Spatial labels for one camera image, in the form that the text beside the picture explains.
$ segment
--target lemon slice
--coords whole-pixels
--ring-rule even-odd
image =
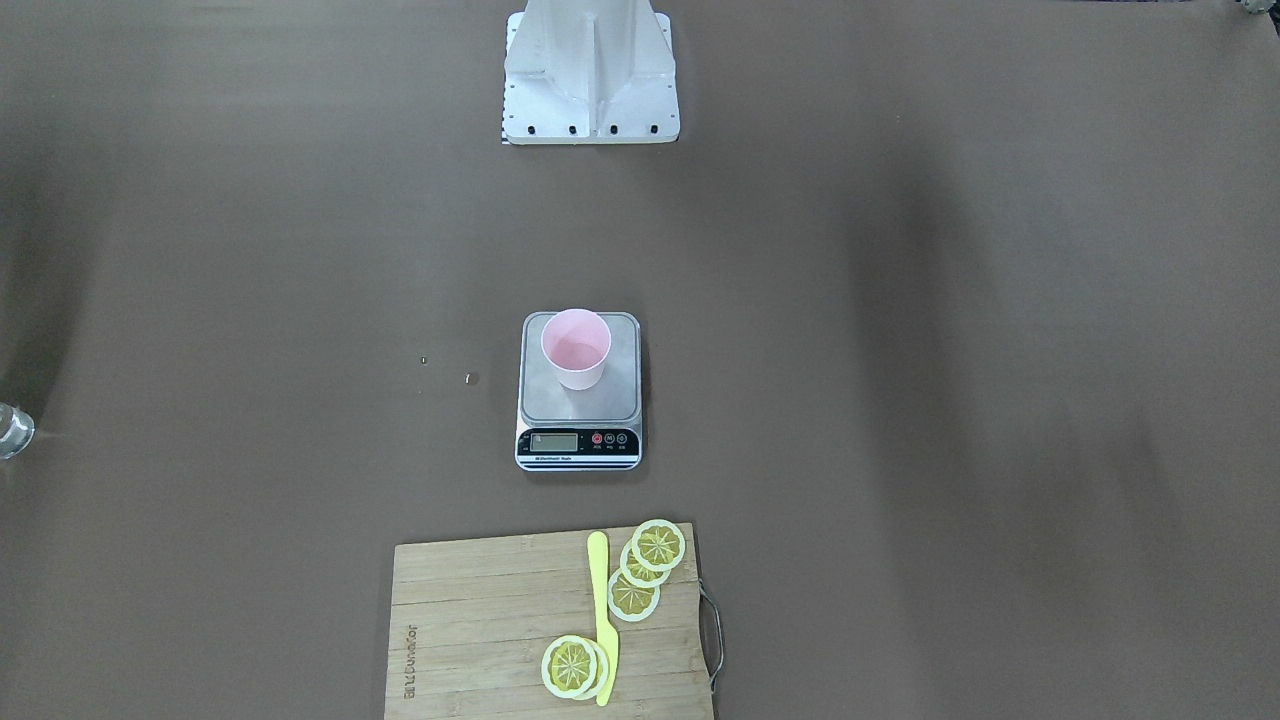
[[[671,577],[671,570],[654,573],[641,565],[636,560],[635,552],[631,551],[631,541],[627,541],[627,544],[622,546],[622,555],[618,557],[618,569],[622,570],[622,577],[637,588],[655,588],[666,583],[667,578]]]
[[[575,697],[591,688],[599,673],[595,643],[561,635],[543,653],[543,684],[556,697]]]
[[[622,570],[614,570],[609,578],[609,610],[618,620],[639,623],[653,615],[658,607],[662,588],[637,588],[622,577]]]
[[[591,685],[591,689],[573,696],[573,700],[591,700],[600,694],[600,691],[604,689],[604,683],[609,679],[609,656],[604,655],[604,648],[600,647],[600,643],[590,638],[586,638],[586,642],[591,643],[591,647],[595,648],[595,666],[598,667],[595,683]]]
[[[666,573],[685,557],[685,534],[668,520],[641,523],[631,536],[636,562],[654,573]]]

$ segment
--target cup rim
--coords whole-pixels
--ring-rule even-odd
[[[552,323],[556,320],[556,318],[559,318],[561,315],[563,315],[566,313],[573,313],[573,314],[588,313],[593,318],[595,318],[596,320],[599,320],[600,324],[604,325],[604,334],[609,338],[609,343],[607,346],[604,346],[604,354],[600,355],[600,359],[596,360],[595,364],[591,365],[590,368],[582,368],[581,370],[571,370],[571,369],[564,368],[561,364],[556,363],[554,360],[552,360],[552,356],[547,354],[547,328],[549,328],[552,325]],[[561,370],[561,372],[564,372],[564,373],[575,373],[575,374],[577,374],[577,373],[590,373],[591,370],[594,370],[594,369],[599,368],[600,365],[603,365],[604,361],[609,359],[609,351],[613,350],[613,331],[609,329],[609,322],[605,320],[604,316],[600,315],[599,313],[596,313],[595,310],[588,310],[586,307],[566,307],[566,309],[561,310],[559,313],[556,313],[554,315],[552,315],[550,318],[547,319],[547,324],[543,325],[543,332],[539,333],[538,347],[541,348],[543,357],[548,363],[550,363],[552,368],[556,368],[557,370]]]

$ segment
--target scale platform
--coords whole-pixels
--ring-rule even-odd
[[[600,313],[613,337],[600,382],[588,389],[567,389],[543,355],[543,327],[553,315],[525,318],[516,464],[535,473],[635,468],[644,452],[640,323],[628,313]]]

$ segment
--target cutting board handle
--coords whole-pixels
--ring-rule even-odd
[[[721,670],[724,669],[724,625],[719,619],[719,605],[707,592],[707,583],[701,578],[698,578],[698,593],[701,594],[701,601],[712,609],[712,620],[716,623],[716,669],[707,667],[712,676],[712,694],[716,694],[716,680],[719,678]],[[698,625],[701,626],[701,614],[698,615]]]

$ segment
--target brand logo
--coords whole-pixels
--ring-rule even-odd
[[[417,694],[417,625],[410,625],[404,634],[404,700]]]

